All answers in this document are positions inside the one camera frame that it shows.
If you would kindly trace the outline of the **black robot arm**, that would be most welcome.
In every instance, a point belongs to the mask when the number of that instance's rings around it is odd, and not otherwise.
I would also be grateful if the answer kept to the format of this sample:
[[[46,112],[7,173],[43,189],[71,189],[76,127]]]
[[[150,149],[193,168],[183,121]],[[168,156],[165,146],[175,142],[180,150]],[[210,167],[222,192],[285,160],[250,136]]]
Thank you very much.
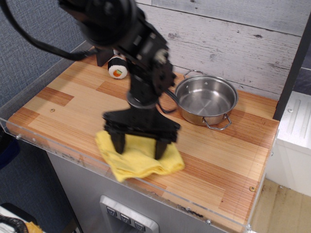
[[[126,58],[130,107],[103,115],[115,151],[124,152],[126,135],[142,136],[156,141],[154,157],[160,159],[180,128],[156,107],[175,80],[166,40],[133,0],[61,0],[59,6],[77,20],[95,48],[111,48]]]

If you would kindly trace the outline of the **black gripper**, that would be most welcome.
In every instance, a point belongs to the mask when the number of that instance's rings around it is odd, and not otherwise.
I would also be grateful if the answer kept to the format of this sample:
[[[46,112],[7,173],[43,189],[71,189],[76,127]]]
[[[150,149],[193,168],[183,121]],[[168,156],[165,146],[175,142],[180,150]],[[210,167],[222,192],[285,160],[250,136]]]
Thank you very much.
[[[115,151],[124,152],[125,135],[153,138],[155,143],[155,159],[162,158],[167,144],[177,141],[180,125],[163,116],[156,107],[151,109],[129,109],[106,112],[104,129],[108,131]]]

